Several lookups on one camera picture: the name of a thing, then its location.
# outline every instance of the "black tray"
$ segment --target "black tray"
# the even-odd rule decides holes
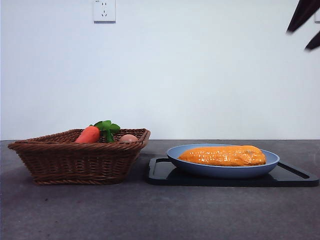
[[[315,187],[315,175],[280,161],[268,174],[248,179],[221,179],[193,175],[174,166],[168,158],[152,158],[146,181],[153,185],[212,187]]]

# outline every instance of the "outlet faceplate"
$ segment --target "outlet faceplate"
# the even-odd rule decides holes
[[[316,11],[314,14],[314,22],[320,24],[320,10]]]
[[[93,0],[93,20],[95,23],[115,23],[116,0]]]

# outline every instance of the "wicker basket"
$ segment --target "wicker basket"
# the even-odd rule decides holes
[[[72,129],[8,145],[24,162],[35,183],[105,185],[121,183],[150,136],[147,129],[121,129],[115,142],[75,143],[83,129]],[[137,142],[119,143],[132,134]]]

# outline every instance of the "corn cob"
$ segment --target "corn cob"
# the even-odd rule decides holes
[[[215,166],[254,166],[266,164],[262,151],[250,145],[244,146],[205,146],[183,152],[178,159]]]

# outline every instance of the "plate rim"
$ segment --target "plate rim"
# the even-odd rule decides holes
[[[191,145],[243,146],[243,145],[220,144],[220,143],[194,143],[194,144],[184,144],[184,145],[179,145],[179,146],[174,146],[174,147],[169,148],[169,149],[166,151],[166,155],[168,156],[169,159],[171,158],[171,159],[174,159],[174,160],[176,160],[176,161],[180,161],[180,162],[183,162],[183,163],[186,163],[186,164],[192,164],[192,165],[203,166],[203,167],[211,167],[211,168],[221,168],[221,169],[250,169],[250,168],[261,168],[261,167],[266,167],[266,166],[271,166],[271,165],[277,164],[277,163],[280,161],[280,157],[279,157],[277,154],[275,154],[274,152],[268,151],[268,150],[261,149],[261,148],[258,148],[258,149],[260,149],[261,151],[270,153],[270,154],[272,154],[272,155],[275,155],[275,156],[276,156],[276,161],[271,162],[271,163],[268,163],[268,164],[253,165],[253,166],[218,166],[218,165],[208,165],[208,164],[201,164],[201,163],[195,163],[195,162],[190,162],[190,161],[184,161],[184,160],[181,160],[181,159],[172,157],[172,156],[170,156],[170,155],[168,154],[168,152],[169,152],[170,150],[174,149],[174,148],[179,148],[179,147],[183,147],[183,146],[191,146]]]

